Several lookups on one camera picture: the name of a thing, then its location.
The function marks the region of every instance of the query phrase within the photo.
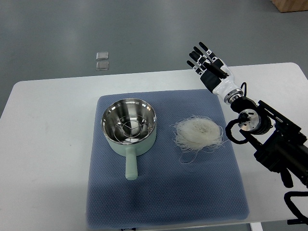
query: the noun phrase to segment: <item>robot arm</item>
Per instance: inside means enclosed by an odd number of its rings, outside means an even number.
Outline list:
[[[200,42],[199,45],[205,50],[205,54],[197,47],[189,54],[198,67],[190,61],[187,61],[187,64],[201,76],[200,79],[206,88],[227,104],[243,96],[242,89],[234,83],[234,75],[227,65],[203,43]]]
[[[187,61],[187,64],[201,76],[201,81],[210,92],[230,104],[231,109],[239,114],[237,119],[226,126],[229,140],[237,144],[250,142],[256,149],[256,160],[268,170],[280,173],[285,187],[293,187],[289,171],[308,187],[308,148],[304,146],[307,138],[300,132],[301,128],[266,103],[259,101],[257,105],[247,98],[243,90],[234,83],[234,75],[226,64],[203,43],[200,42],[199,45],[205,54],[194,47],[189,56],[197,66],[191,61]],[[270,119],[275,121],[275,131],[262,144],[253,135],[267,133],[273,127]],[[240,133],[245,137],[242,141],[232,136],[231,128],[235,124],[238,124]],[[294,215],[308,225],[308,218],[292,203],[292,196],[308,196],[308,192],[288,192],[284,196]]]

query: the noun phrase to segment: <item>mint green saucepan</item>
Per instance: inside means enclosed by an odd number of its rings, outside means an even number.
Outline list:
[[[154,109],[140,99],[117,101],[104,112],[102,129],[110,147],[126,157],[126,179],[135,180],[136,157],[147,152],[156,139]]]

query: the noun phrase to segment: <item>gray floor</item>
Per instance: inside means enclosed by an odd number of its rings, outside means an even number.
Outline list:
[[[270,0],[0,0],[0,115],[19,81],[188,69],[199,41],[229,66],[293,62],[308,76],[308,12]],[[95,70],[98,51],[109,70]]]

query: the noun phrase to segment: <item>cardboard box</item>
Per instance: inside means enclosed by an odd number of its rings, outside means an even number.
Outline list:
[[[283,12],[308,11],[308,0],[271,0]]]

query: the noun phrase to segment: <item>blue table mat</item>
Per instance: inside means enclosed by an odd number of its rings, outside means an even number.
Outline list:
[[[125,157],[108,145],[101,118],[124,98],[147,101],[157,116],[153,147],[137,156],[138,178],[125,178]],[[97,103],[87,197],[89,229],[120,229],[245,219],[249,214],[242,178],[230,141],[212,153],[182,154],[172,124],[208,116],[225,128],[216,95],[208,90],[139,92],[102,96]]]

